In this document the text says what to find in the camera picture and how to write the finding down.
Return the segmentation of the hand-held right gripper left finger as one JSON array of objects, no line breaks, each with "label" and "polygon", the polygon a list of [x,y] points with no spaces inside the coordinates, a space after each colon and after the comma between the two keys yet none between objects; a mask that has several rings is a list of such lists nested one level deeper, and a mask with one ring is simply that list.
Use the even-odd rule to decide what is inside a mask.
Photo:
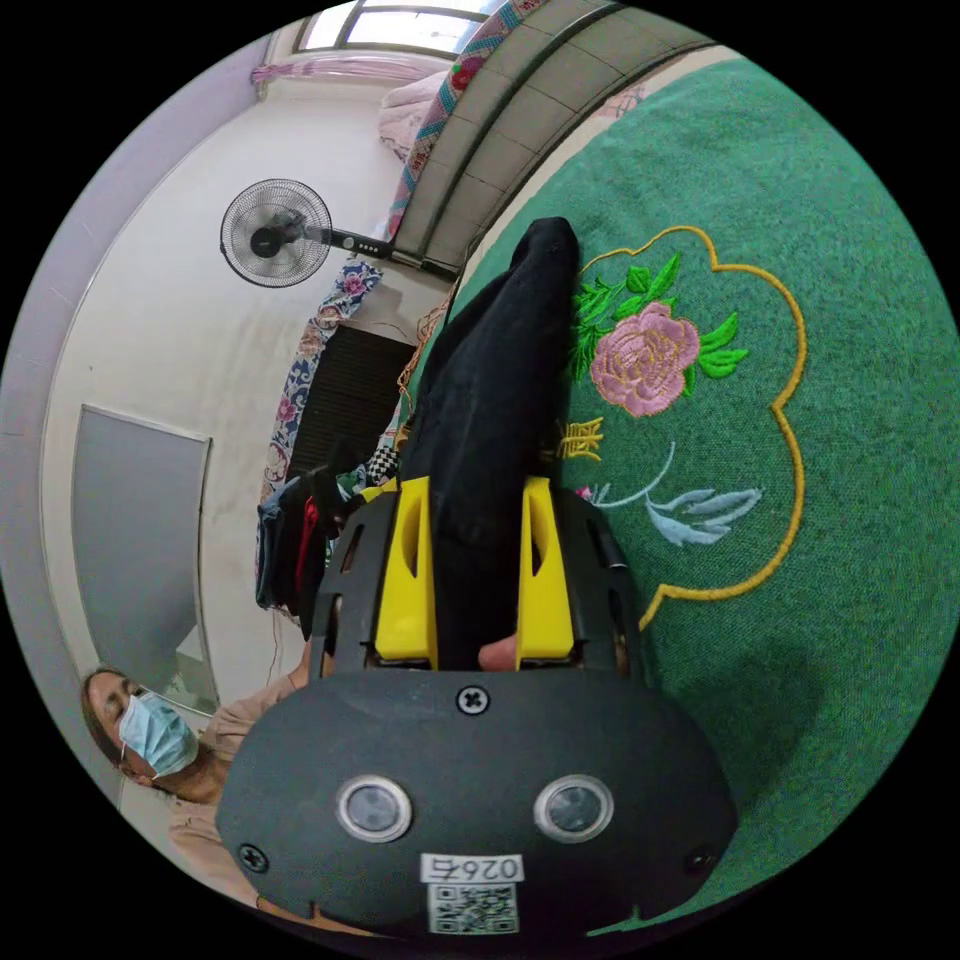
[{"label": "hand-held right gripper left finger", "polygon": [[392,530],[385,551],[374,646],[387,665],[438,668],[430,481],[409,479],[391,491]]}]

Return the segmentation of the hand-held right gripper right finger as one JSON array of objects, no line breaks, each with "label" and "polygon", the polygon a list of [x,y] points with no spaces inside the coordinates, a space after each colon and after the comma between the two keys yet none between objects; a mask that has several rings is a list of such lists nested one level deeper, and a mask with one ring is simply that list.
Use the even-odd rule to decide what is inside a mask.
[{"label": "hand-held right gripper right finger", "polygon": [[523,491],[516,637],[518,662],[565,661],[574,645],[560,535],[545,477],[529,478]]}]

